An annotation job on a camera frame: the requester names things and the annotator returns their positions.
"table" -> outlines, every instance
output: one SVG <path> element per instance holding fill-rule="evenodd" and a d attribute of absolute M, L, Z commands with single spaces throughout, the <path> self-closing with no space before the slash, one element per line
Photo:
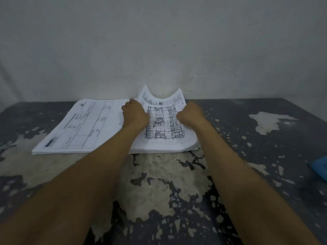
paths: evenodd
<path fill-rule="evenodd" d="M 284 99 L 195 102 L 235 152 L 327 244 L 327 184 L 308 167 L 327 155 L 327 123 Z M 0 222 L 85 155 L 30 154 L 73 104 L 17 103 L 0 114 Z M 259 112 L 289 117 L 276 119 Z M 279 130 L 260 134 L 271 128 Z M 115 189 L 114 199 L 103 203 L 85 244 L 242 243 L 201 149 L 129 155 Z"/>

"stack of documents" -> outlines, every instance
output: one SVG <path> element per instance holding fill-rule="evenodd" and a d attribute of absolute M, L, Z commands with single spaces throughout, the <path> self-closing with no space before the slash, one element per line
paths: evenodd
<path fill-rule="evenodd" d="M 121 106 L 127 101 L 129 99 L 82 99 L 76 102 L 60 124 L 32 150 L 32 154 L 95 150 L 122 128 Z M 145 85 L 137 101 L 149 113 L 150 122 L 137 136 L 129 153 L 183 152 L 198 148 L 195 132 L 176 118 L 177 112 L 186 106 L 181 89 L 169 98 L 158 99 Z"/>

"person's right arm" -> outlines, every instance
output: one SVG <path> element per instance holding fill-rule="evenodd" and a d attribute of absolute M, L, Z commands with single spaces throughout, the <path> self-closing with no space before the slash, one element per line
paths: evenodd
<path fill-rule="evenodd" d="M 198 136 L 215 186 L 244 244 L 320 244 L 266 181 L 222 139 L 194 102 L 177 119 Z"/>

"person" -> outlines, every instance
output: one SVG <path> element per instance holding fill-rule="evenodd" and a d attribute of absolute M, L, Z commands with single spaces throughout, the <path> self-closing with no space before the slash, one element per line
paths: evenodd
<path fill-rule="evenodd" d="M 0 244 L 83 244 L 149 114 L 130 100 L 111 139 L 46 183 L 0 227 Z M 177 119 L 198 136 L 212 179 L 244 244 L 320 244 L 287 203 L 188 102 Z"/>

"person's left arm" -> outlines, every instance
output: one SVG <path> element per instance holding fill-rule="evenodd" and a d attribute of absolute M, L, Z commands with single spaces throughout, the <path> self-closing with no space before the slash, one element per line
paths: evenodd
<path fill-rule="evenodd" d="M 0 226 L 0 244 L 83 244 L 92 221 L 149 115 L 130 100 L 123 128 L 92 153 L 46 183 Z"/>

